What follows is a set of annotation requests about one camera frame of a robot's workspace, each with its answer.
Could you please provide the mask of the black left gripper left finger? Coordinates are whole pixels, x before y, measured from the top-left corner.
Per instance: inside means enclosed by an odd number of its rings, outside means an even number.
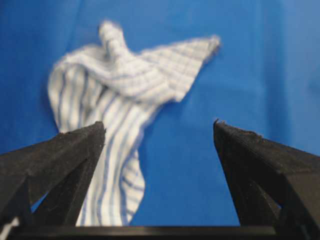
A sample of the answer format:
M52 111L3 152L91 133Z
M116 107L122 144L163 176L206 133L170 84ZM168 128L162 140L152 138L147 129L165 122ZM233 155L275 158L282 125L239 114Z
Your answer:
M98 121L0 156L0 223L74 226L105 143Z

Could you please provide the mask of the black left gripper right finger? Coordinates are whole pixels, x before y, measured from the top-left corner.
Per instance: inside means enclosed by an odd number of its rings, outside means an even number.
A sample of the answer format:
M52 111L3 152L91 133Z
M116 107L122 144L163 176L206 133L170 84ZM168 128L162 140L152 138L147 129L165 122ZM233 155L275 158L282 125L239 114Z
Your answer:
M319 239L318 155L219 120L213 143L245 235Z

